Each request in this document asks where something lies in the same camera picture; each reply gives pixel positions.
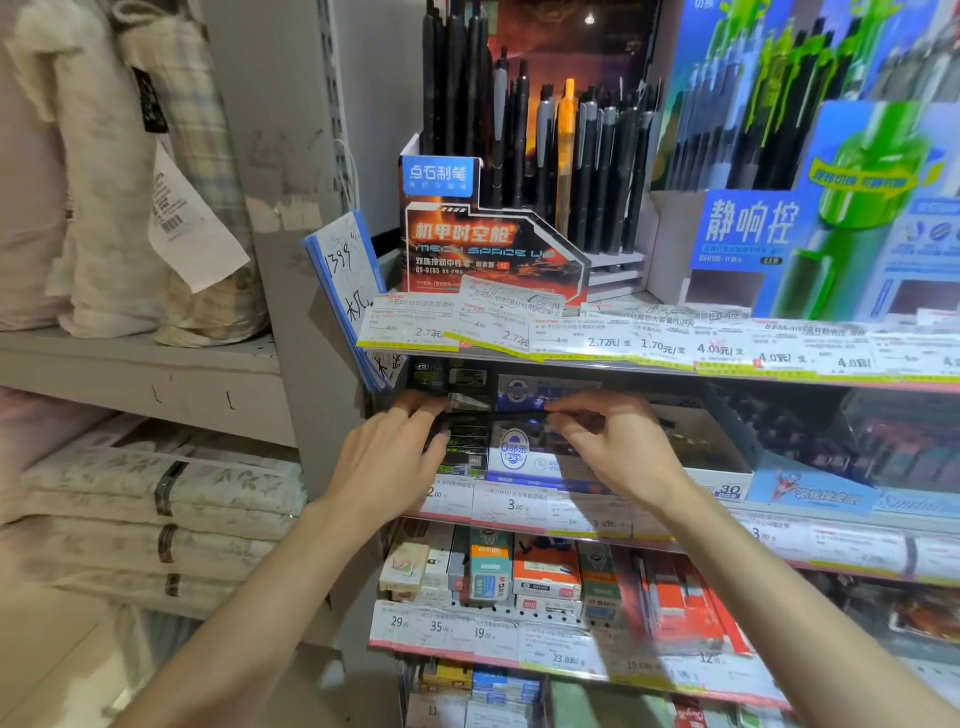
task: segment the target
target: person's left hand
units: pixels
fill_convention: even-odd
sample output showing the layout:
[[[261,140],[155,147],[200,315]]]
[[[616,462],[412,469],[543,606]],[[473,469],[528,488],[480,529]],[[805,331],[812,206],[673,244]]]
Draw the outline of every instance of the person's left hand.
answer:
[[[423,446],[446,398],[404,392],[389,412],[357,427],[344,442],[326,498],[338,513],[351,515],[369,535],[426,498],[446,455],[449,436]]]

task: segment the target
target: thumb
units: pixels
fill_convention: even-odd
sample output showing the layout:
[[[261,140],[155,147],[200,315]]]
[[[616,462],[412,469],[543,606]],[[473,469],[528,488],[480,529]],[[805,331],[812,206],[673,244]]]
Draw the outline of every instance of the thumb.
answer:
[[[574,418],[560,412],[551,414],[547,418],[547,422],[560,432],[570,445],[577,449],[577,452],[588,464],[600,459],[601,448],[603,447],[603,438],[600,435],[594,435]]]
[[[450,442],[450,436],[445,432],[434,435],[430,442],[430,447],[426,449],[423,457],[420,459],[420,474],[433,483],[441,463],[446,457],[446,446]]]

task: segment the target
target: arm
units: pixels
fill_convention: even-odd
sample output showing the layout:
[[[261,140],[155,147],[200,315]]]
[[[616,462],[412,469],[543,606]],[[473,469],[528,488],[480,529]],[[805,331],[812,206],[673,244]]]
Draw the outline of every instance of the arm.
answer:
[[[303,632],[354,553],[424,498],[446,450],[423,446],[445,400],[404,396],[347,437],[326,495],[113,723],[254,725]]]
[[[768,550],[684,471],[649,405],[587,390],[547,406],[606,417],[594,433],[569,414],[550,423],[612,490],[653,513],[680,542],[810,728],[960,724],[915,677]]]

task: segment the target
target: blue label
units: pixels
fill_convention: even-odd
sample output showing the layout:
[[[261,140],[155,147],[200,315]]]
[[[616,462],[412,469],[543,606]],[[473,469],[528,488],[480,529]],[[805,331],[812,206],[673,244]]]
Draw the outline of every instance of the blue label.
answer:
[[[403,191],[424,197],[473,197],[473,159],[403,157]]]

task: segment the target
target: barcode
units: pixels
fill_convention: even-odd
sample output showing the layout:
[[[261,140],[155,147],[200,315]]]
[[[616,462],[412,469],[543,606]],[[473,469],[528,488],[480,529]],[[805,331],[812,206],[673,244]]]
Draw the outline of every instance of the barcode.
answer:
[[[174,215],[169,220],[160,223],[160,226],[163,228],[164,232],[173,232],[181,225],[183,225],[183,220],[179,215]]]

